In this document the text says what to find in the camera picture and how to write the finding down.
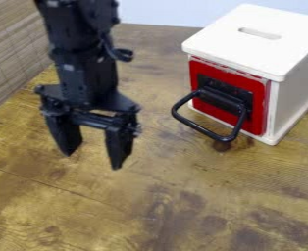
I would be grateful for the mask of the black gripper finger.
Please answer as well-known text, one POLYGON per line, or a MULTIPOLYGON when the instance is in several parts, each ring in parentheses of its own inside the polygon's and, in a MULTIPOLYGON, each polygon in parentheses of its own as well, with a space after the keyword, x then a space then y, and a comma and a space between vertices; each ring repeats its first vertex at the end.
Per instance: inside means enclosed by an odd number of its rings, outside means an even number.
POLYGON ((66 115, 46 116, 45 122, 60 151, 70 156, 82 143, 80 127, 66 115))
POLYGON ((132 154, 135 135, 129 129, 117 126, 109 126, 104 135, 111 168, 119 170, 132 154))

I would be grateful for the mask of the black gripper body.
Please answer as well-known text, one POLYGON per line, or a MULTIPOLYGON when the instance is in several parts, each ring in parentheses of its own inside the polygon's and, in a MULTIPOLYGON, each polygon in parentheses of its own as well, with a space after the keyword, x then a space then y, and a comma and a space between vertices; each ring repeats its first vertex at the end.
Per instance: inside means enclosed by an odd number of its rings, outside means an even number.
POLYGON ((80 134, 80 126, 136 136, 139 104, 117 90, 116 58, 102 50, 53 50, 60 82, 40 85, 41 113, 53 136, 80 134))

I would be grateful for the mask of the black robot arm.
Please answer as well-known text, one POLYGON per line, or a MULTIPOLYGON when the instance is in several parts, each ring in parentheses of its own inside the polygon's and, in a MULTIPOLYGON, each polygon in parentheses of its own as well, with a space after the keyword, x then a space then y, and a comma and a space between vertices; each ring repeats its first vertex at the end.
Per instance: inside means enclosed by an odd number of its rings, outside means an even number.
POLYGON ((42 16, 60 82, 40 85, 40 110, 64 155, 82 144, 81 127, 104 131, 111 167, 132 154, 139 104, 117 91, 116 63, 133 52, 116 48, 111 29, 120 23, 116 0, 33 0, 42 16))

